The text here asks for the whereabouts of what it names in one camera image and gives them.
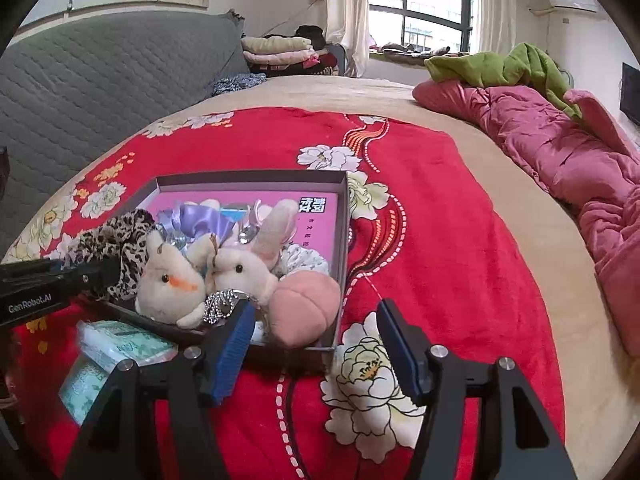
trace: air conditioner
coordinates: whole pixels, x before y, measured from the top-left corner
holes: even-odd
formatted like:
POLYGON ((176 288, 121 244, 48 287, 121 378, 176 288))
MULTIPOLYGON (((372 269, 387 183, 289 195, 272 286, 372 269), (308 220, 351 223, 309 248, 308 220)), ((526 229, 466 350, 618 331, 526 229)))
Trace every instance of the air conditioner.
POLYGON ((549 0, 551 5, 557 9, 586 10, 593 14, 601 12, 600 4, 597 0, 549 0))

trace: orange beak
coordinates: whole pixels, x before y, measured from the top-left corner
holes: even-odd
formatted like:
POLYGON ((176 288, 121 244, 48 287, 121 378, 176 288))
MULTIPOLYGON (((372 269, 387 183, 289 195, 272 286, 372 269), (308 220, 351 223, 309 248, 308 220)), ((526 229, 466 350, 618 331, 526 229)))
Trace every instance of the orange beak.
POLYGON ((185 292, 194 292, 198 290, 198 286, 194 283, 188 282, 187 280, 181 280, 180 278, 176 278, 175 276, 169 275, 169 285, 179 288, 185 292))

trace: white flower print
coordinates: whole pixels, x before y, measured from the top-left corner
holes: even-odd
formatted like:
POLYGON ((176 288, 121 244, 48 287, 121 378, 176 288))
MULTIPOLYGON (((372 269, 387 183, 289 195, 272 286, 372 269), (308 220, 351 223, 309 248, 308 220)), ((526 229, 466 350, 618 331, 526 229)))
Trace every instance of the white flower print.
POLYGON ((358 117, 365 124, 383 123, 386 120, 384 117, 378 117, 376 115, 359 115, 358 117))
POLYGON ((78 207, 72 194, 66 194, 52 204, 45 212, 40 213, 31 224, 31 238, 37 240, 44 250, 49 248, 52 240, 60 238, 62 225, 71 218, 71 213, 78 207))
POLYGON ((353 156, 346 146, 330 148, 326 144, 308 146, 300 149, 298 164, 309 166, 308 170, 356 171, 362 159, 353 156))
POLYGON ((47 258, 50 260, 64 260, 66 254, 69 252, 69 245, 74 239, 68 234, 62 235, 62 240, 59 241, 56 248, 47 254, 47 258))
POLYGON ((190 117, 184 123, 184 126, 190 126, 191 128, 201 128, 205 124, 219 124, 226 119, 230 119, 234 116, 233 112, 228 112, 226 114, 216 114, 216 115, 202 115, 198 117, 190 117))
POLYGON ((375 220, 378 217, 376 209, 386 205, 389 200, 389 188, 379 182, 366 184, 367 174, 362 171, 347 173, 349 187, 349 210, 351 218, 367 218, 375 220))
POLYGON ((375 312, 342 334, 333 370, 320 389, 332 407, 324 427, 340 444, 355 443, 363 458, 377 464, 397 444, 415 447, 425 408, 417 408, 400 390, 375 312))
POLYGON ((31 236, 31 225, 28 225, 20 237, 9 247, 9 251, 2 259, 4 264, 26 262, 40 258, 40 244, 37 238, 31 236))
POLYGON ((147 139, 153 139, 154 137, 165 137, 171 135, 174 130, 184 126, 184 119, 160 119, 155 123, 150 124, 141 133, 147 139))
POLYGON ((118 182, 105 184, 86 199, 80 210, 82 218, 98 218, 102 213, 110 211, 120 201, 120 196, 126 190, 126 186, 118 182))

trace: pile of clothes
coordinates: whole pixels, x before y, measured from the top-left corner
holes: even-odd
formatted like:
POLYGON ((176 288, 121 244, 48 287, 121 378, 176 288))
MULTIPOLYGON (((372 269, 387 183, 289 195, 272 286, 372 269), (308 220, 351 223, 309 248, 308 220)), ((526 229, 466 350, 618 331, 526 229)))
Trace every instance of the pile of clothes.
POLYGON ((468 56, 468 52, 451 52, 450 46, 443 46, 437 50, 431 50, 430 47, 420 45, 401 45, 398 43, 387 43, 383 46, 372 46, 370 52, 374 55, 382 53, 382 59, 394 61, 396 63, 405 63, 410 65, 424 66, 424 61, 435 56, 446 57, 463 57, 468 56))
POLYGON ((298 27, 293 37, 271 34, 264 38, 242 38, 244 58, 254 74, 338 75, 338 60, 326 49, 322 29, 298 27))

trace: window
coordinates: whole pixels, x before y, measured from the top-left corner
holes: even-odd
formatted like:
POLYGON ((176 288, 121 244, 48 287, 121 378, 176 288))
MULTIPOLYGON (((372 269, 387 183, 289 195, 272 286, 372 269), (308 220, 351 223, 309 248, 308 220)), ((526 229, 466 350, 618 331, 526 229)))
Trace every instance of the window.
POLYGON ((473 0, 369 0, 369 33, 377 45, 413 44, 468 51, 473 0))

